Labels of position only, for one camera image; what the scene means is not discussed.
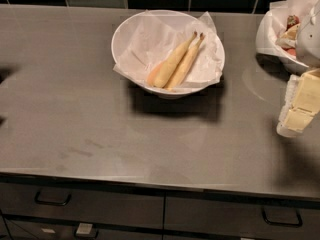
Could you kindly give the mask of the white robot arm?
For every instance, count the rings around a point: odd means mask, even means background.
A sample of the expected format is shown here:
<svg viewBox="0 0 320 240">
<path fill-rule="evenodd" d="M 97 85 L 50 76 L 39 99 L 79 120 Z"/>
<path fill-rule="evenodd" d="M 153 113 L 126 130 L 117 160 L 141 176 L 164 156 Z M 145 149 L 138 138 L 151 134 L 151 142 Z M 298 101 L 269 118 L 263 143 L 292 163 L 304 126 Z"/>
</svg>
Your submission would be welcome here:
<svg viewBox="0 0 320 240">
<path fill-rule="evenodd" d="M 320 111 L 320 1 L 302 20 L 296 53 L 308 70 L 300 77 L 292 75 L 287 83 L 285 104 L 277 125 L 277 133 L 287 138 L 302 134 Z"/>
</svg>

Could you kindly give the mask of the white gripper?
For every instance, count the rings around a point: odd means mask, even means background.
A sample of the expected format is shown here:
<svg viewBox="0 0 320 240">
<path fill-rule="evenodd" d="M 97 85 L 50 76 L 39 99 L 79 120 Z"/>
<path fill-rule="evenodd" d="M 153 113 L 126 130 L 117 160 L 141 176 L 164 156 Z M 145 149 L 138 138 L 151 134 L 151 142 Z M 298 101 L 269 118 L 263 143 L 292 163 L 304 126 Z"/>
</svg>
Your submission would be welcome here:
<svg viewBox="0 0 320 240">
<path fill-rule="evenodd" d="M 291 105 L 301 110 L 292 110 Z M 284 105 L 276 131 L 286 138 L 298 137 L 313 120 L 311 114 L 317 114 L 319 111 L 320 69 L 313 68 L 301 77 L 292 74 L 287 82 Z"/>
</svg>

